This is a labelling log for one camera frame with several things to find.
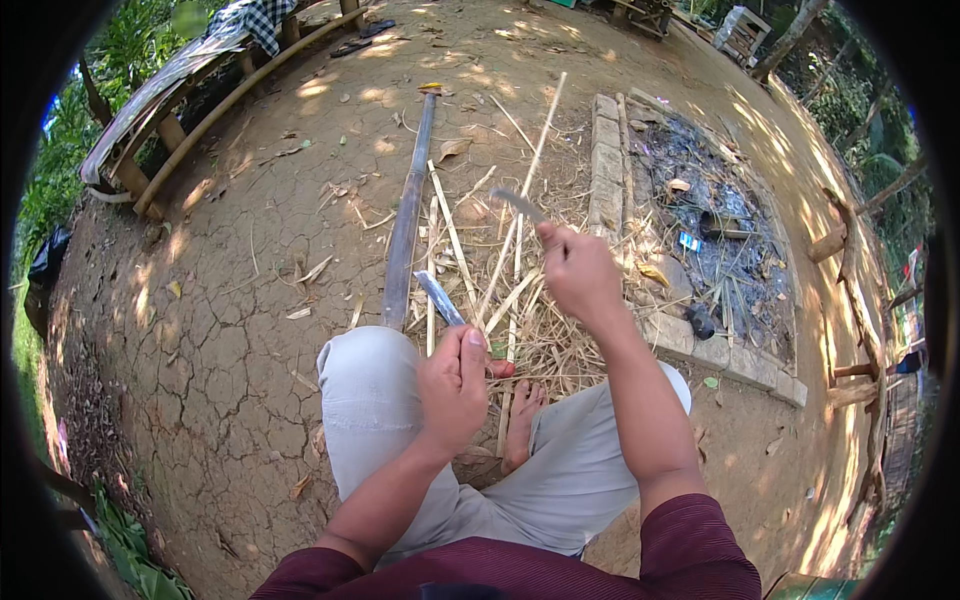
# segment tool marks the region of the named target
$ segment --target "knife blade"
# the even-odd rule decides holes
[[[494,196],[495,198],[501,198],[512,204],[514,208],[522,212],[527,216],[528,219],[533,221],[534,225],[538,225],[547,220],[546,215],[543,214],[543,211],[534,206],[532,202],[526,198],[518,196],[505,187],[495,187],[491,189],[490,195]]]
[[[450,301],[450,296],[446,294],[444,288],[435,277],[426,271],[414,271],[414,277],[417,278],[417,281],[420,282],[420,287],[423,288],[423,291],[425,291],[426,295],[433,301],[437,310],[440,311],[441,316],[446,320],[446,324],[462,325],[467,323],[453,305],[453,302]]]

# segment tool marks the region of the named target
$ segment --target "flip-flop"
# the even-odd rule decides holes
[[[336,50],[330,53],[332,59],[338,59],[340,57],[345,57],[351,52],[356,52],[362,48],[366,48],[373,44],[373,40],[369,39],[367,41],[349,41],[346,44],[340,46]]]
[[[387,19],[386,21],[376,21],[371,23],[367,27],[364,27],[360,30],[360,37],[373,37],[381,32],[385,32],[391,27],[396,25],[396,21],[393,19]]]

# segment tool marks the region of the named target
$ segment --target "bare foot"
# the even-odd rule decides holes
[[[546,391],[540,384],[519,380],[514,386],[514,402],[510,407],[510,425],[503,447],[503,462],[500,470],[509,475],[530,458],[530,426],[537,411],[546,406]]]

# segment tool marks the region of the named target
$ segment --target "gray pants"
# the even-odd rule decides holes
[[[341,500],[420,431],[419,360],[404,335],[373,326],[333,338],[317,357],[326,449]],[[689,414],[684,379],[660,366]],[[604,383],[537,413],[530,459],[500,483],[478,492],[458,484],[447,465],[380,566],[471,536],[574,555],[637,497]]]

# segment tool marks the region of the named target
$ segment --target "maroon shirt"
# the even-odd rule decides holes
[[[548,550],[467,538],[370,575],[346,554],[287,555],[252,599],[421,598],[420,586],[481,584],[507,598],[759,598],[760,576],[736,545],[720,505],[691,493],[658,506],[640,527],[639,579]]]

